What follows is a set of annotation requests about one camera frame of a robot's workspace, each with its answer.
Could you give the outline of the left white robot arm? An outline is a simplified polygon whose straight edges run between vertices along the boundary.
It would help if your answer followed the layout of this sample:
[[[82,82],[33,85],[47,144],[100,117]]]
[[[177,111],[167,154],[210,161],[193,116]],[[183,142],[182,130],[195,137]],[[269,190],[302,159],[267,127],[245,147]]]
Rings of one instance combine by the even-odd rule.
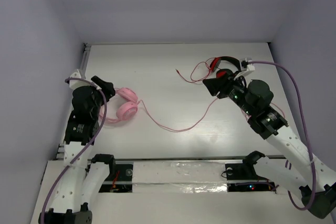
[[[115,96],[113,83],[97,76],[89,81],[70,77],[76,84],[72,93],[70,113],[64,137],[64,168],[49,190],[39,223],[91,223],[91,205],[103,182],[116,175],[112,154],[97,154],[90,158],[94,142],[106,120],[99,119],[101,108]]]

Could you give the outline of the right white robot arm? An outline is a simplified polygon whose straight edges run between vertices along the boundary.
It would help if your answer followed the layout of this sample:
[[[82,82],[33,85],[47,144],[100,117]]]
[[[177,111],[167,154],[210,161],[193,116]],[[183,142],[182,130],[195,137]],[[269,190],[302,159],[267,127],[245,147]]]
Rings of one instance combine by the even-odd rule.
[[[274,97],[269,85],[252,80],[243,86],[234,77],[203,80],[210,94],[231,99],[248,116],[248,124],[262,139],[275,147],[293,170],[278,166],[263,153],[254,151],[243,160],[243,174],[248,178],[268,178],[298,197],[304,209],[323,219],[335,208],[335,171],[310,154],[286,119],[270,106]]]

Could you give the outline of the silver foil tape strip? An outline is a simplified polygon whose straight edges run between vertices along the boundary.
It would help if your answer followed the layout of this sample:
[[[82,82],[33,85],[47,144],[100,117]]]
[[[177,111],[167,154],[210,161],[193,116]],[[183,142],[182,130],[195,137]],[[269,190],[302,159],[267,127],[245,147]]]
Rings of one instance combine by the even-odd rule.
[[[155,161],[133,164],[133,193],[225,193],[227,180],[218,162]]]

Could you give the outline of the red black headphones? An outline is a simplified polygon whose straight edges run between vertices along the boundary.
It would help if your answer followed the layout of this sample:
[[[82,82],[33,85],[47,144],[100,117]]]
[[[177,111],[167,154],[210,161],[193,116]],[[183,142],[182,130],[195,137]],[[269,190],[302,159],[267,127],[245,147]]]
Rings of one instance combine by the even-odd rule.
[[[210,73],[215,72],[216,77],[222,77],[226,73],[233,74],[241,72],[240,61],[231,56],[215,57],[209,65]]]

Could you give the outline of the pink headphones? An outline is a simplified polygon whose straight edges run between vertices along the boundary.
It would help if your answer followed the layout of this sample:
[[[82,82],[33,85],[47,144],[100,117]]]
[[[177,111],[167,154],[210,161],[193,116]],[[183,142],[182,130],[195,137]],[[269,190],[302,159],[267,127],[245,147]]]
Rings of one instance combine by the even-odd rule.
[[[116,88],[116,95],[126,100],[126,103],[121,105],[116,110],[116,118],[106,116],[105,122],[114,124],[132,119],[138,112],[139,98],[134,91],[129,88]]]

